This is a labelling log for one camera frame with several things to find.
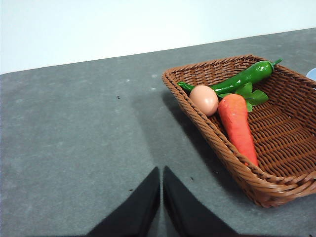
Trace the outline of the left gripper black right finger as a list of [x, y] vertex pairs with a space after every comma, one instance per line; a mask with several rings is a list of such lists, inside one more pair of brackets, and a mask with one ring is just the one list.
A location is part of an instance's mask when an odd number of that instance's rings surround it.
[[167, 213], [182, 237], [236, 237], [237, 232], [205, 207], [165, 166], [163, 200]]

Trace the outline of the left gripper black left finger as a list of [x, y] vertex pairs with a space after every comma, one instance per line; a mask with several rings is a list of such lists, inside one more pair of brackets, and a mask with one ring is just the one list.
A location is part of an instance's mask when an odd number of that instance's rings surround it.
[[88, 237], [145, 237], [160, 206], [160, 175], [155, 167], [130, 197], [103, 219]]

